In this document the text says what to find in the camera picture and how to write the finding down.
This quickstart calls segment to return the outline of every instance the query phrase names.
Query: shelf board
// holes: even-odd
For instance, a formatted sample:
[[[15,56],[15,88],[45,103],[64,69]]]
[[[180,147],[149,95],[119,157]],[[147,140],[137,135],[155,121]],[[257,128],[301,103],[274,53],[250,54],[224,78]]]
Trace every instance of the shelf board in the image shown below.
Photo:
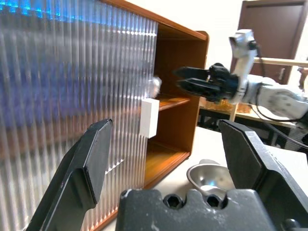
[[[159,100],[159,111],[182,105],[189,102],[189,98],[176,97],[171,95],[160,94],[156,97]]]
[[[149,141],[145,162],[144,187],[153,187],[188,156],[189,152]]]

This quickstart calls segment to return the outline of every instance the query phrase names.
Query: white table surface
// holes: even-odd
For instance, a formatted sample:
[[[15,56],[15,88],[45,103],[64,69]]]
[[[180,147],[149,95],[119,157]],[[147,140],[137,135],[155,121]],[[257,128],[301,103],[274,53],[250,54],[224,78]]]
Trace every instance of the white table surface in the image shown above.
[[[289,170],[298,185],[308,195],[308,165],[304,153],[287,151],[275,147],[268,147],[271,153]],[[199,163],[201,159],[211,159],[223,166],[227,166],[225,152],[223,149],[221,134],[219,132],[196,128],[193,142],[192,155],[185,160],[159,184],[155,186],[164,197],[170,193],[176,193],[185,198],[186,192],[193,186],[188,182],[186,171],[193,165]],[[102,231],[114,231],[116,221],[112,221]]]

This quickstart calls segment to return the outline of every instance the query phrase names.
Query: white wall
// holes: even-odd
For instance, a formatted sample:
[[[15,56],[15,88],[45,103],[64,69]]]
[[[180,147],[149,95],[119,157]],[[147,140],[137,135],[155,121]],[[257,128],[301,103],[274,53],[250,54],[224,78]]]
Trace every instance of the white wall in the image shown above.
[[[206,68],[219,62],[228,69],[232,51],[228,37],[238,27],[242,0],[128,0],[192,30],[210,35]],[[299,43],[296,59],[308,56],[308,20]],[[289,84],[298,86],[300,73],[292,69]]]

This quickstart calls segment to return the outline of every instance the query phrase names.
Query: metal bowl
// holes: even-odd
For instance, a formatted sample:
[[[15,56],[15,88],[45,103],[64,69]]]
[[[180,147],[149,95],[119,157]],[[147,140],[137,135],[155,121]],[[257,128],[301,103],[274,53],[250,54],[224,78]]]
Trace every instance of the metal bowl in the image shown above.
[[[187,178],[204,196],[214,194],[223,199],[227,190],[235,188],[229,170],[221,165],[192,166],[187,171]]]

